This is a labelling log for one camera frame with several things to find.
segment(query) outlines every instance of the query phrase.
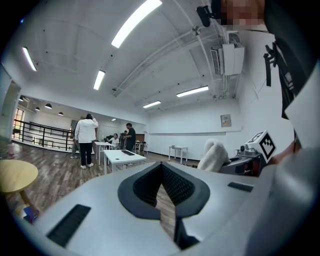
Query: gray wood plank floor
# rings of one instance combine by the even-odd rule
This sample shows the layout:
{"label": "gray wood plank floor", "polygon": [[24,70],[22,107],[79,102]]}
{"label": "gray wood plank floor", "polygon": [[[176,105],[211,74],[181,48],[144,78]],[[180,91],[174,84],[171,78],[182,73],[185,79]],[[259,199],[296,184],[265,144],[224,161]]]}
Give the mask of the gray wood plank floor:
{"label": "gray wood plank floor", "polygon": [[[96,156],[92,156],[94,166],[87,169],[80,168],[80,158],[71,159],[70,154],[50,151],[32,147],[20,143],[14,143],[14,159],[29,162],[38,168],[36,181],[25,191],[29,199],[41,212],[56,201],[81,186],[83,183],[104,175],[103,158],[101,154],[101,165],[98,165]],[[167,156],[149,153],[144,154],[145,163],[156,161],[168,161]],[[171,157],[171,162],[180,163],[180,159]],[[188,164],[198,164],[198,162],[188,161]],[[111,165],[107,166],[107,173],[111,173]],[[19,194],[9,194],[6,196],[9,208],[12,212],[23,204]],[[175,206],[171,202],[165,189],[161,185],[157,194],[157,209],[161,211],[161,225],[168,235],[173,238],[175,228]]]}

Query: white air conditioning unit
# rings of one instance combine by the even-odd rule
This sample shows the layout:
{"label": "white air conditioning unit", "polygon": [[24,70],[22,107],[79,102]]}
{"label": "white air conditioning unit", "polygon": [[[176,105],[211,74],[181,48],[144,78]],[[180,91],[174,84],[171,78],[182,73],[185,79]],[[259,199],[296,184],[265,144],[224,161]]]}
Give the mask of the white air conditioning unit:
{"label": "white air conditioning unit", "polygon": [[213,72],[218,76],[241,74],[245,47],[241,43],[225,43],[210,50],[213,61]]}

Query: yellow round table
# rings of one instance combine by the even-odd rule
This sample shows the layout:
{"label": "yellow round table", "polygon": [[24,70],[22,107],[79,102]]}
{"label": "yellow round table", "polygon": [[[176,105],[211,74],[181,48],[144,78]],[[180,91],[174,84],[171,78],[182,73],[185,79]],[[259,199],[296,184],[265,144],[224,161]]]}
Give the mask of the yellow round table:
{"label": "yellow round table", "polygon": [[36,215],[39,215],[25,192],[25,189],[36,180],[37,176],[37,167],[29,162],[0,160],[0,192],[4,194],[19,192],[24,203],[28,204]]}

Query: white table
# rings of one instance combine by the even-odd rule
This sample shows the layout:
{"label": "white table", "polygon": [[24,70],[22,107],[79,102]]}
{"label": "white table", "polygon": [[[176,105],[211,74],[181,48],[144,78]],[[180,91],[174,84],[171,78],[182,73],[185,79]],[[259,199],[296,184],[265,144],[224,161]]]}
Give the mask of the white table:
{"label": "white table", "polygon": [[98,155],[99,155],[99,165],[100,165],[100,153],[103,152],[103,150],[101,150],[101,146],[107,146],[107,149],[110,149],[111,144],[109,142],[100,142],[100,141],[95,141],[95,151],[97,152],[95,154],[95,159],[98,159]]}
{"label": "white table", "polygon": [[122,165],[123,169],[125,169],[127,164],[139,163],[139,162],[142,163],[144,160],[147,159],[146,157],[138,154],[127,155],[123,153],[121,150],[104,150],[103,155],[104,155],[104,174],[107,174],[107,159],[112,164],[112,167],[111,167],[112,172],[116,170],[116,166]]}
{"label": "white table", "polygon": [[170,153],[171,149],[174,150],[174,159],[177,157],[177,150],[180,150],[180,164],[182,165],[182,150],[186,150],[185,161],[188,162],[188,147],[187,146],[169,146],[169,161],[170,161]]}
{"label": "white table", "polygon": [[149,145],[147,144],[147,143],[135,143],[135,145],[134,145],[134,153],[136,153],[136,148],[137,148],[137,145],[139,145],[139,151],[138,151],[138,154],[140,153],[140,146],[141,145],[144,145],[144,148],[143,148],[143,150],[145,150],[146,149],[146,154],[148,155],[148,148],[149,148]]}

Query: white shirt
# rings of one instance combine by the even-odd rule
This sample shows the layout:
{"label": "white shirt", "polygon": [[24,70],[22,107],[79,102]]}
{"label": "white shirt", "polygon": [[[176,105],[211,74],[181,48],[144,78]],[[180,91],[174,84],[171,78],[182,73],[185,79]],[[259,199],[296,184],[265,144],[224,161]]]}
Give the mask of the white shirt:
{"label": "white shirt", "polygon": [[91,119],[83,119],[80,120],[75,128],[74,136],[75,140],[79,141],[79,143],[91,143],[92,141],[96,140],[96,131],[98,122],[94,118]]}
{"label": "white shirt", "polygon": [[109,142],[111,142],[111,146],[112,147],[116,147],[118,144],[119,144],[119,139],[118,138],[111,138],[110,140],[109,140]]}

